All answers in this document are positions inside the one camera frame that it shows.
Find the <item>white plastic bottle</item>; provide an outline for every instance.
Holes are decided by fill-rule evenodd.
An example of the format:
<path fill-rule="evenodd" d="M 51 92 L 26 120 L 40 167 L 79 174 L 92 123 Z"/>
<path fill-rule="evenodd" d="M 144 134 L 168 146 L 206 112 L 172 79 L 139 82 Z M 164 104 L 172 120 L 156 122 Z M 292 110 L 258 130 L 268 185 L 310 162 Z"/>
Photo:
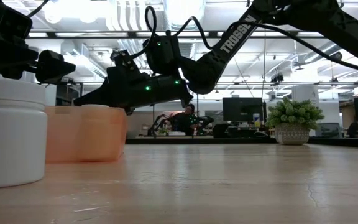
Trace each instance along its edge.
<path fill-rule="evenodd" d="M 0 79 L 0 187 L 42 179 L 47 115 L 45 88 Z"/>

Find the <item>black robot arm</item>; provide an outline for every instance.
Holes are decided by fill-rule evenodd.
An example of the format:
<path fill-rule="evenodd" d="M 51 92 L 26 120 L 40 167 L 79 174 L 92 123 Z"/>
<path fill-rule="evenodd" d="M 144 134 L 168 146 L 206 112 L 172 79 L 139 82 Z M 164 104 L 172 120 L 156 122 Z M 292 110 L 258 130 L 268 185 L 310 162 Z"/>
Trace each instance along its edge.
<path fill-rule="evenodd" d="M 75 71 L 75 65 L 65 62 L 56 52 L 44 50 L 39 54 L 30 49 L 25 38 L 31 27 L 29 16 L 7 7 L 0 0 L 0 74 L 20 79 L 23 71 L 33 72 L 40 83 L 57 84 L 63 76 Z"/>
<path fill-rule="evenodd" d="M 230 59 L 261 23 L 289 24 L 300 30 L 319 32 L 358 58 L 358 20 L 342 11 L 336 0 L 255 0 L 210 52 L 196 62 L 179 59 L 189 89 L 200 94 L 211 92 Z"/>
<path fill-rule="evenodd" d="M 165 36 L 152 35 L 144 43 L 144 47 L 147 47 L 141 53 L 146 53 L 150 69 L 160 75 L 140 73 L 133 57 L 123 51 L 114 57 L 116 67 L 108 68 L 108 79 L 102 87 L 74 103 L 78 106 L 95 102 L 120 106 L 128 113 L 140 106 L 176 99 L 181 99 L 185 106 L 192 99 L 187 88 L 199 94 L 210 93 L 229 61 L 256 27 L 274 29 L 324 55 L 326 59 L 358 69 L 358 66 L 325 55 L 316 47 L 277 27 L 264 24 L 290 24 L 300 30 L 319 32 L 358 57 L 358 20 L 343 12 L 336 0 L 254 0 L 239 22 L 231 24 L 216 45 L 208 47 L 204 39 L 211 51 L 199 60 L 181 56 L 178 34 L 183 27 L 174 35 L 170 31 L 166 31 Z M 179 68 L 188 83 L 180 78 Z"/>

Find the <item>orange translucent container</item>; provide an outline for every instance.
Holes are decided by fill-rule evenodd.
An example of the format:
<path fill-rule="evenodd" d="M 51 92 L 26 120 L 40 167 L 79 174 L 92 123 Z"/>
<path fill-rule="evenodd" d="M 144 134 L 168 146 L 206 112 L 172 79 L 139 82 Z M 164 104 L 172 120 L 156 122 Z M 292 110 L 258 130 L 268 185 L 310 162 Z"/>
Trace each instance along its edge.
<path fill-rule="evenodd" d="M 124 152 L 126 114 L 102 105 L 47 106 L 46 163 L 106 162 Z"/>

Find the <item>white bottle cap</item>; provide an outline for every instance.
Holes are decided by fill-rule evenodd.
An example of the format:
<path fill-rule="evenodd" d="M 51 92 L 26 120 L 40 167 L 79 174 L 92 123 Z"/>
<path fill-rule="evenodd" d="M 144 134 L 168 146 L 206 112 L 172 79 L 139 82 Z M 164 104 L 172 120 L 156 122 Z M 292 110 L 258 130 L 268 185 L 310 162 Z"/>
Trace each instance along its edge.
<path fill-rule="evenodd" d="M 35 83 L 9 78 L 0 79 L 0 100 L 16 100 L 45 105 L 45 88 Z"/>

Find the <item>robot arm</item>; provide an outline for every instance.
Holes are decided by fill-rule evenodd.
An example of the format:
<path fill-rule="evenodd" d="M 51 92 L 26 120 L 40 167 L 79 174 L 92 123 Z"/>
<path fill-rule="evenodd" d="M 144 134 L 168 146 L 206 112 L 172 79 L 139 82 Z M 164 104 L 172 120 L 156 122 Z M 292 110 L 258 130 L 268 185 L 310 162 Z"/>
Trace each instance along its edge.
<path fill-rule="evenodd" d="M 342 11 L 336 0 L 255 0 L 210 52 L 197 62 L 180 59 L 191 91 L 207 94 L 214 89 L 230 59 L 255 31 L 256 25 L 252 23 L 289 24 L 300 30 L 319 32 L 358 58 L 358 20 Z"/>
<path fill-rule="evenodd" d="M 31 27 L 29 16 L 7 7 L 0 0 L 0 74 L 20 79 L 23 71 L 28 71 L 35 73 L 41 83 L 57 84 L 63 76 L 75 71 L 75 65 L 65 62 L 56 52 L 44 50 L 39 54 L 30 49 L 24 39 Z"/>

